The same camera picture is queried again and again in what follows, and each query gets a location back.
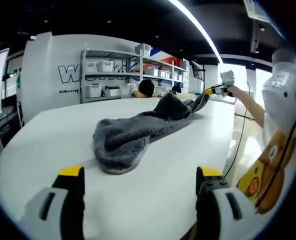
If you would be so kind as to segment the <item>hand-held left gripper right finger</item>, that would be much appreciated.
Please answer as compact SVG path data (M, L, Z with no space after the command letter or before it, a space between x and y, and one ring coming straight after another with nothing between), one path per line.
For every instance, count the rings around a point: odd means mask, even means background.
M214 168L196 170L197 240L254 240L264 228L254 204Z

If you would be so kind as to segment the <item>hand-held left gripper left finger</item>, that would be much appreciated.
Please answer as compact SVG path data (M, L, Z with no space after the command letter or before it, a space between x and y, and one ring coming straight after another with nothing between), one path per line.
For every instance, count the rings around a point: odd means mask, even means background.
M26 203L21 230L31 240L83 240L84 195L84 167L61 170L51 187Z

